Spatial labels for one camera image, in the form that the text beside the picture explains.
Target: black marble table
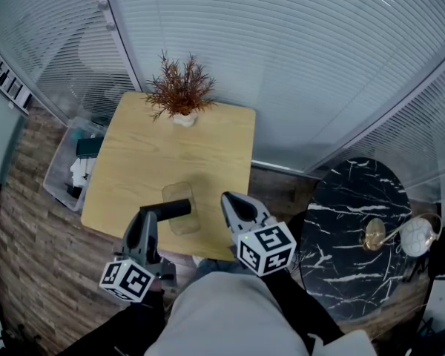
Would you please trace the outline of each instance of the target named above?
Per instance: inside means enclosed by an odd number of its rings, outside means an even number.
[[[397,235],[378,251],[365,250],[367,223],[378,217],[389,235],[411,217],[394,173],[369,158],[340,163],[318,183],[306,211],[300,247],[306,291],[335,320],[362,317],[389,299],[401,281],[406,255]]]

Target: white plant pot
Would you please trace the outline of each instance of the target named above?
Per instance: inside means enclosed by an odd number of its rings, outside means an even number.
[[[173,116],[173,122],[175,124],[180,124],[183,127],[189,128],[194,125],[194,122],[196,121],[198,117],[198,114],[196,112],[191,112],[189,115],[182,115],[181,113],[178,113]]]

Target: wood plank flooring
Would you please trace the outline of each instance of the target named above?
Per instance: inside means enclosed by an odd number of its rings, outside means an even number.
[[[35,104],[13,156],[0,195],[0,301],[7,325],[42,337],[44,355],[54,355],[104,323],[123,306],[98,289],[103,265],[120,240],[84,228],[77,214],[52,198],[43,179],[65,128]],[[309,202],[316,181],[253,168],[249,194],[279,220],[289,221]],[[190,257],[177,263],[179,286],[194,273]],[[385,338],[399,320],[422,304],[428,279],[401,284],[377,313],[343,329],[364,328]],[[170,301],[177,290],[168,291]]]

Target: plastic storage bin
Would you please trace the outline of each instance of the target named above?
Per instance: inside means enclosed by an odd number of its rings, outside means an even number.
[[[82,188],[79,198],[74,198],[67,193],[67,185],[73,184],[73,174],[70,167],[76,161],[76,146],[79,139],[89,139],[93,135],[102,137],[107,128],[94,124],[81,117],[76,117],[70,122],[64,137],[59,144],[50,167],[43,181],[44,189],[53,195],[63,205],[73,211],[81,211],[84,207],[85,193],[88,185]]]

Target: dried plant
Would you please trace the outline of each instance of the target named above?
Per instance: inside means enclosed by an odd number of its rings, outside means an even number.
[[[183,72],[179,71],[179,61],[169,61],[166,53],[160,56],[162,60],[162,75],[149,80],[155,93],[147,96],[154,108],[158,107],[152,117],[158,119],[162,113],[168,112],[170,117],[181,113],[189,115],[192,111],[203,111],[214,105],[210,99],[203,99],[213,90],[214,78],[203,73],[204,66],[197,64],[196,56],[190,54],[188,62],[183,64]]]

